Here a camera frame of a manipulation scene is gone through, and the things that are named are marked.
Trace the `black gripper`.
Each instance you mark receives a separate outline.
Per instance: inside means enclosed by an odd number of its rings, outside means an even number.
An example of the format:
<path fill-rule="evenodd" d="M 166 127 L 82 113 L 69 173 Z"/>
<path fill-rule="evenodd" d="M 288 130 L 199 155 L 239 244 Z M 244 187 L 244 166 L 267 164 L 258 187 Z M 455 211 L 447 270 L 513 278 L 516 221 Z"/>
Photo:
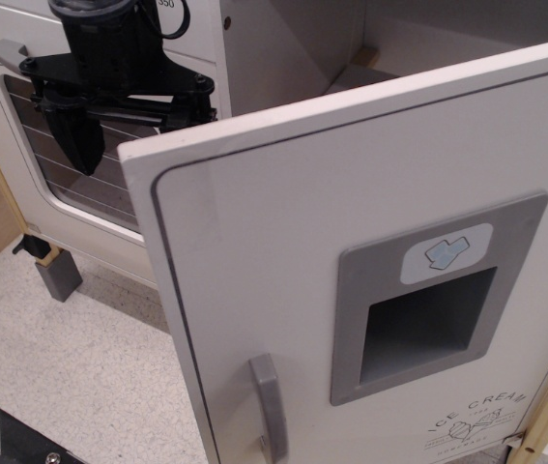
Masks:
<path fill-rule="evenodd" d="M 213 122 L 214 81 L 173 62 L 163 51 L 190 26 L 163 33 L 154 1 L 52 1 L 69 52 L 23 59 L 19 71 L 35 88 L 51 134 L 72 166 L 93 175 L 104 152 L 102 120 L 162 132 Z"/>

